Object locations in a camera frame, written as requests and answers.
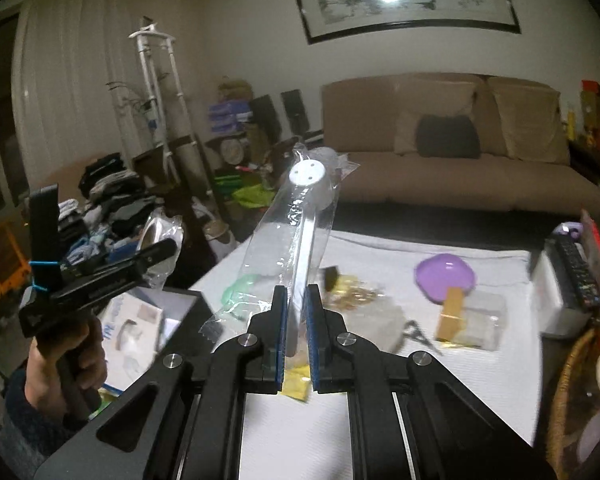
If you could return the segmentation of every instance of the beige pillow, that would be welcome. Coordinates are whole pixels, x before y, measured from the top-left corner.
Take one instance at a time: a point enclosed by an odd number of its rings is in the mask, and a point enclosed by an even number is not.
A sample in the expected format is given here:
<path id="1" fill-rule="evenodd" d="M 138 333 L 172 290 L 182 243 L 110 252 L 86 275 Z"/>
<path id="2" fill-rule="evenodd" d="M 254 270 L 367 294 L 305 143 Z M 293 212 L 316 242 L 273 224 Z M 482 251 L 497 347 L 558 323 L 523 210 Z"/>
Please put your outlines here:
<path id="1" fill-rule="evenodd" d="M 416 152 L 416 129 L 424 115 L 472 118 L 475 83 L 437 81 L 413 76 L 395 83 L 399 112 L 395 124 L 394 153 Z"/>
<path id="2" fill-rule="evenodd" d="M 569 163 L 569 147 L 560 119 L 560 94 L 523 81 L 492 78 L 502 134 L 510 158 L 530 162 Z"/>

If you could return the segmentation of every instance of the metal screw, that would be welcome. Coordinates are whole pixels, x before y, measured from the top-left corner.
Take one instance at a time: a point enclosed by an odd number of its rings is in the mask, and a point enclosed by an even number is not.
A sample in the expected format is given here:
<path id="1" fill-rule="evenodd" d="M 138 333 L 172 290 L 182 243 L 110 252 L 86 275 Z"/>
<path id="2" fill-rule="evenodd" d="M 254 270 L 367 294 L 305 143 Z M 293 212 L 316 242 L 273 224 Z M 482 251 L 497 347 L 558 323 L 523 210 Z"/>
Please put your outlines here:
<path id="1" fill-rule="evenodd" d="M 164 357 L 162 364 L 167 368 L 177 368 L 182 364 L 182 356 L 179 354 L 169 354 Z"/>
<path id="2" fill-rule="evenodd" d="M 338 334 L 338 337 L 336 338 L 336 341 L 342 346 L 353 345 L 357 340 L 358 338 L 351 332 L 343 332 L 342 334 Z"/>
<path id="3" fill-rule="evenodd" d="M 258 342 L 258 336 L 255 334 L 242 334 L 238 336 L 238 344 L 241 346 L 253 346 Z"/>
<path id="4" fill-rule="evenodd" d="M 431 355 L 423 351 L 415 352 L 412 358 L 413 362 L 418 366 L 427 366 L 431 364 Z"/>

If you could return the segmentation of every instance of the purple plate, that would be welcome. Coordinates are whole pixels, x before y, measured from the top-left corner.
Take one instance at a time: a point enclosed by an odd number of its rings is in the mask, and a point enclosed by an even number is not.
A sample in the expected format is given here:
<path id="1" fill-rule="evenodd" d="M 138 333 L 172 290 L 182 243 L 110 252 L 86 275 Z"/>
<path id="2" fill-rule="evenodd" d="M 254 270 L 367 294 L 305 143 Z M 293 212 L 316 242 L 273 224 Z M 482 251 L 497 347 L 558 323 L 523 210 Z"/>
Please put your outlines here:
<path id="1" fill-rule="evenodd" d="M 443 303 L 446 290 L 459 286 L 468 293 L 475 286 L 475 273 L 466 262 L 452 254 L 437 254 L 421 261 L 415 271 L 416 283 L 434 303 Z"/>

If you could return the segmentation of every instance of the sofa seat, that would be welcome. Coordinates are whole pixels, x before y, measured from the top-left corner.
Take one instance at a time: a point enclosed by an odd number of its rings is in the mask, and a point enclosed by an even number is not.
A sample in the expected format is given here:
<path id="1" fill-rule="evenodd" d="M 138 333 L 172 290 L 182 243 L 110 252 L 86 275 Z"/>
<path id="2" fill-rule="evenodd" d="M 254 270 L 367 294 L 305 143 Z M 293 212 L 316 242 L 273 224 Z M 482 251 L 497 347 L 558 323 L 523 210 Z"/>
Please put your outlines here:
<path id="1" fill-rule="evenodd" d="M 600 214 L 600 190 L 568 166 L 482 154 L 480 159 L 353 152 L 360 165 L 342 183 L 344 202 L 444 204 L 476 210 Z"/>

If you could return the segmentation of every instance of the white perforated cap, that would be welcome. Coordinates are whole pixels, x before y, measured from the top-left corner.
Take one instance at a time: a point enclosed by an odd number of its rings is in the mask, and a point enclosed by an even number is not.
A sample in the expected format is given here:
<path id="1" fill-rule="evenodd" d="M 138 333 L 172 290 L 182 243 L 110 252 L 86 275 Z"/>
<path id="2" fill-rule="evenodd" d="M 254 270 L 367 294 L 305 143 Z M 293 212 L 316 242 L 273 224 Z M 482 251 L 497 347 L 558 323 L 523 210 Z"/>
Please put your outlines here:
<path id="1" fill-rule="evenodd" d="M 311 158 L 301 160 L 291 168 L 289 180 L 294 186 L 309 187 L 314 186 L 326 174 L 326 170 L 321 162 Z"/>

